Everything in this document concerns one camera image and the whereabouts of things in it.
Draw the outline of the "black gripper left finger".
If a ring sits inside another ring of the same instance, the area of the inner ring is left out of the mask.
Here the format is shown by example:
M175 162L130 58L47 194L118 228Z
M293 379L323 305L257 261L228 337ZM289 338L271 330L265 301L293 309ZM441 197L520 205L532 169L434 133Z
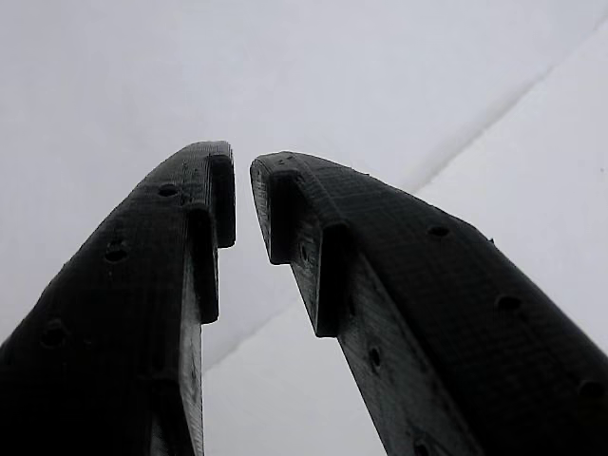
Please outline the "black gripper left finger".
M200 455L201 328L235 240L229 143L152 170L2 344L2 453Z

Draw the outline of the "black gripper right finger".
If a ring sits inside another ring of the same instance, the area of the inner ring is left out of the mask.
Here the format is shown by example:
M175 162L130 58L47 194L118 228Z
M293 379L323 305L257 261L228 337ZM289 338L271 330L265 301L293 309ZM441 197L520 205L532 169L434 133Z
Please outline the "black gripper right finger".
M606 453L606 355L476 228L311 155L250 176L269 259L389 455Z

